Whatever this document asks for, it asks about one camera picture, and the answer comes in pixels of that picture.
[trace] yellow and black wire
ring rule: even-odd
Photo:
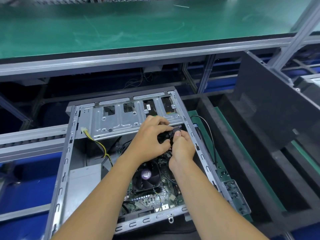
[[[111,163],[111,167],[113,167],[113,164],[112,164],[112,162],[111,162],[110,155],[107,153],[107,149],[105,148],[105,146],[102,145],[102,143],[100,143],[100,142],[98,142],[98,141],[95,141],[95,140],[89,135],[87,128],[81,128],[81,131],[85,134],[85,136],[86,136],[89,140],[95,142],[99,147],[102,147],[102,149],[103,149],[103,151],[104,151],[104,155],[103,155],[104,160],[102,161],[102,164],[106,161],[106,159],[107,159],[107,157],[108,157],[108,158],[109,158],[109,161],[110,161],[110,163]]]

